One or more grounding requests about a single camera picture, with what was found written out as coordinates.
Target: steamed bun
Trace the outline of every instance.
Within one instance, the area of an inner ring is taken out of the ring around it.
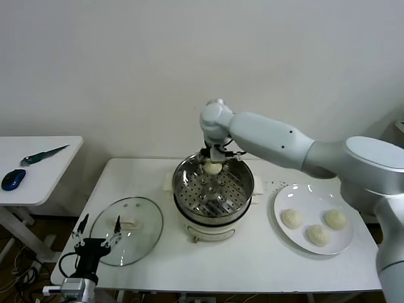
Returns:
[[[221,163],[212,163],[210,159],[206,159],[203,169],[210,175],[217,175],[222,171]]]
[[[280,218],[283,224],[285,224],[290,229],[296,229],[300,227],[303,223],[302,215],[293,209],[285,210],[281,213]]]
[[[335,230],[343,230],[347,226],[347,218],[340,210],[329,210],[324,216],[328,226]]]
[[[321,225],[311,225],[307,230],[307,236],[317,246],[325,246],[330,243],[330,233]]]

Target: computer mouse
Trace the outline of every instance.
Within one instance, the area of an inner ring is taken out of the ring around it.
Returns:
[[[3,181],[1,181],[1,188],[5,191],[16,189],[24,179],[26,173],[25,169],[15,169],[9,172],[4,176]]]

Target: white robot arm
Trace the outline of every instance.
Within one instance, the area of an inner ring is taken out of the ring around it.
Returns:
[[[234,114],[222,100],[201,113],[201,128],[212,162],[225,161],[234,140],[244,151],[316,178],[341,180],[343,199],[375,215],[384,240],[376,258],[387,302],[404,300],[404,150],[361,136],[338,142],[314,141],[293,126],[249,112]]]

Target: white plate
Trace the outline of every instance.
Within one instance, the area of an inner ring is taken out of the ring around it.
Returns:
[[[275,198],[274,211],[276,220],[283,232],[297,245],[316,254],[338,254],[346,249],[354,236],[354,228],[344,211],[344,200],[332,195],[321,186],[294,184],[283,188]],[[289,208],[297,210],[303,217],[303,224],[297,229],[288,228],[280,217]],[[341,210],[347,218],[347,227],[333,230],[324,221],[328,210]],[[311,225],[322,225],[330,233],[330,243],[321,247],[313,244],[307,237]]]

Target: small white table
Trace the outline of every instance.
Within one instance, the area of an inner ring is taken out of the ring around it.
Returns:
[[[0,182],[8,172],[21,168],[20,161],[24,157],[69,145],[50,158],[24,167],[27,174],[13,191],[0,189],[0,224],[32,249],[43,262],[54,259],[55,252],[50,248],[54,236],[48,236],[42,242],[25,226],[33,224],[33,218],[23,208],[11,209],[23,220],[21,222],[5,206],[37,206],[45,203],[82,144],[83,138],[80,136],[0,137]],[[12,245],[13,239],[3,249],[0,260]]]

